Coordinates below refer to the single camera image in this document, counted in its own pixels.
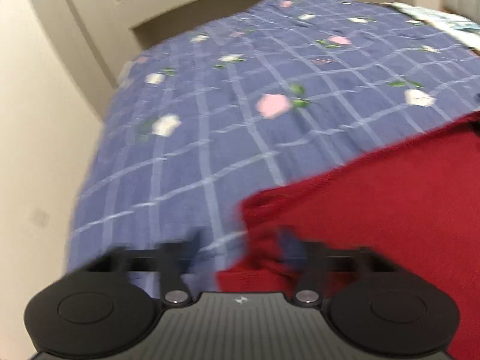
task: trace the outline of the red sweater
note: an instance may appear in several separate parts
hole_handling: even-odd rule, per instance
[[[223,291],[289,293],[277,230],[333,248],[370,246],[448,293],[460,309],[450,347],[480,358],[480,137],[464,117],[329,173],[259,192],[241,206],[248,252],[218,274]]]

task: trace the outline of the blue bedsheet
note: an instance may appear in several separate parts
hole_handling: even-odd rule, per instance
[[[242,254],[243,198],[478,109],[480,58],[408,20],[348,0],[265,0],[144,52],[106,118],[78,200],[69,268],[115,244],[151,248],[203,227],[189,283],[212,290],[212,273]],[[241,56],[220,61],[232,54]],[[163,82],[147,83],[151,73]],[[259,114],[264,94],[292,98],[292,85],[311,103],[273,120]],[[408,89],[435,104],[406,104]],[[145,135],[166,114],[181,126],[166,138]],[[134,280],[155,291],[152,276]]]

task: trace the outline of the red cloth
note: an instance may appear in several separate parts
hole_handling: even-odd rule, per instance
[[[480,358],[480,137],[469,115],[241,206],[247,257],[218,273],[223,291],[292,290],[277,230],[333,248],[370,246],[448,293],[461,312],[450,347]]]

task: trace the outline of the gray ribbed panel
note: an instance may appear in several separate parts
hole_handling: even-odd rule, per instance
[[[165,312],[140,344],[104,360],[379,360],[338,338],[317,310],[281,294],[205,293]],[[445,353],[424,360],[449,360]],[[58,360],[41,354],[36,360]]]

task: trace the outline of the mattress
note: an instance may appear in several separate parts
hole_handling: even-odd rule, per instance
[[[477,110],[479,92],[478,56],[375,4],[264,0],[175,36],[132,62],[112,100],[68,268],[200,229],[185,280],[215,290],[244,251],[242,199],[445,125]],[[297,107],[273,117],[265,99]],[[167,115],[173,131],[152,134]],[[158,293],[153,274],[131,279]]]

